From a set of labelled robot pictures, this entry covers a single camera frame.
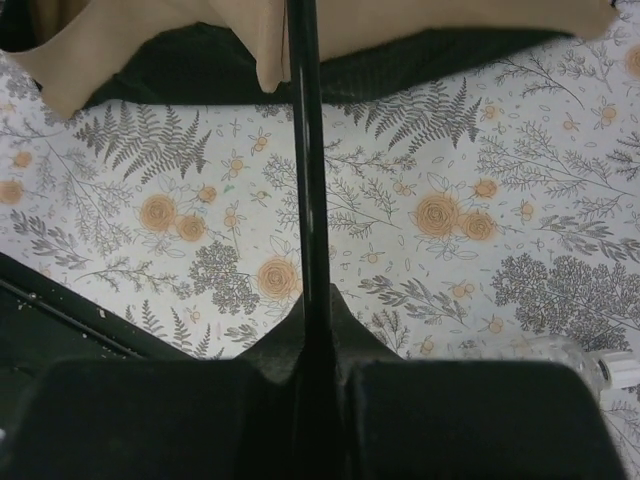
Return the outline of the beige fabric pet tent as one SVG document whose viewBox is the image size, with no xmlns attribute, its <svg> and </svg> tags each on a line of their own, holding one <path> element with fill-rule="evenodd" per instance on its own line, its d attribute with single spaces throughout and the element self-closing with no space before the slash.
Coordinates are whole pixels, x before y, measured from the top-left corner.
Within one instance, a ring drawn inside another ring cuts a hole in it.
<svg viewBox="0 0 640 480">
<path fill-rule="evenodd" d="M 594 40 L 612 1 L 5 1 L 1 51 L 59 116 L 110 100 L 269 105 L 295 68 L 359 103 L 563 37 Z"/>
</svg>

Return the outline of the black tent pole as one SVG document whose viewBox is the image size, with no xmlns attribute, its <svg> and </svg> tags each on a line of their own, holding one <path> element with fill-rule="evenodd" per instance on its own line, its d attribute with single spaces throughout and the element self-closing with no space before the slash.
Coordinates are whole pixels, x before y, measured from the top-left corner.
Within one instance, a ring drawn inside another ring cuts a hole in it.
<svg viewBox="0 0 640 480">
<path fill-rule="evenodd" d="M 303 277 L 305 352 L 332 348 L 330 267 L 316 3 L 286 3 Z"/>
</svg>

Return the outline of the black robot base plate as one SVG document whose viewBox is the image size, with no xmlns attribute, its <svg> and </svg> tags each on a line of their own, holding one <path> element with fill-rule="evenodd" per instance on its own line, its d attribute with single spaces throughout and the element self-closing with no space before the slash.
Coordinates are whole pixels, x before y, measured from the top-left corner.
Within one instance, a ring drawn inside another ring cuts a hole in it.
<svg viewBox="0 0 640 480">
<path fill-rule="evenodd" d="M 1 256 L 1 378 L 67 359 L 188 360 L 186 353 L 15 259 Z"/>
</svg>

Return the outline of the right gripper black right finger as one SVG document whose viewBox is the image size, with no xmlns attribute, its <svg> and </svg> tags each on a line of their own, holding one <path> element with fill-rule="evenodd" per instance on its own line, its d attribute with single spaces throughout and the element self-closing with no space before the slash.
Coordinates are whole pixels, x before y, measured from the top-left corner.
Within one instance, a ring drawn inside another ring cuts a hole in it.
<svg viewBox="0 0 640 480">
<path fill-rule="evenodd" d="M 334 479 L 621 479 L 594 389 L 557 360 L 403 360 L 331 294 L 345 372 Z"/>
</svg>

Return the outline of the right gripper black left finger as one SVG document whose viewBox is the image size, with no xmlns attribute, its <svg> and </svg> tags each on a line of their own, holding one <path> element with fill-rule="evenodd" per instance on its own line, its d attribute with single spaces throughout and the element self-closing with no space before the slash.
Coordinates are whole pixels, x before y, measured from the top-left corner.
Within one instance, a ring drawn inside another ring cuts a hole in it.
<svg viewBox="0 0 640 480">
<path fill-rule="evenodd" d="M 304 479 L 290 386 L 234 360 L 53 364 L 21 396 L 5 479 Z"/>
</svg>

